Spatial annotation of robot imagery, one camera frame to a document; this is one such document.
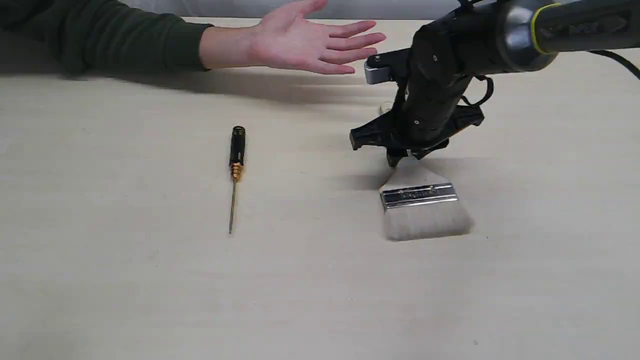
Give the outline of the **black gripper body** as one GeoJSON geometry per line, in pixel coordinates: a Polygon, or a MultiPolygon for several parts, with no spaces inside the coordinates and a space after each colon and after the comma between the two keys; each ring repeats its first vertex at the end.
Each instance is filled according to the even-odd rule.
{"type": "Polygon", "coordinates": [[[446,148],[450,138],[485,119],[479,105],[461,101],[473,79],[458,66],[451,36],[434,22],[413,35],[409,73],[394,82],[397,91],[391,109],[350,130],[353,150],[365,146],[386,150],[390,167],[413,156],[422,159],[446,148]]]}

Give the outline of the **green sleeved forearm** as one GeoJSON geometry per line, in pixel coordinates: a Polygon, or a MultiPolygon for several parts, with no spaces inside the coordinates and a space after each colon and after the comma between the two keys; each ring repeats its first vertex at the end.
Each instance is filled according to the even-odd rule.
{"type": "Polygon", "coordinates": [[[151,13],[118,0],[3,0],[1,30],[40,43],[66,73],[258,66],[249,28],[151,13]]]}

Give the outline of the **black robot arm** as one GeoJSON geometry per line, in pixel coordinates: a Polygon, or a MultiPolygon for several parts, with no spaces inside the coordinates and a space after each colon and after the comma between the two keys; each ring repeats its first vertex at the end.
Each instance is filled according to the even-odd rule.
{"type": "Polygon", "coordinates": [[[617,54],[639,47],[637,0],[461,0],[414,32],[410,46],[365,60],[370,85],[397,85],[389,110],[350,130],[353,150],[386,150],[387,164],[422,159],[484,121],[493,75],[541,71],[559,54],[608,57],[634,76],[639,68],[617,54]]]}

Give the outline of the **person's bare hand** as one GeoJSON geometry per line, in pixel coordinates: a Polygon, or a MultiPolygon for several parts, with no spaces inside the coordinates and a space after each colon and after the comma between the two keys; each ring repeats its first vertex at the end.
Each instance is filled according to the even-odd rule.
{"type": "Polygon", "coordinates": [[[265,14],[249,32],[249,65],[317,75],[354,74],[351,64],[376,55],[375,46],[387,37],[371,32],[377,25],[374,20],[332,25],[307,19],[327,4],[327,0],[297,0],[265,14]]]}

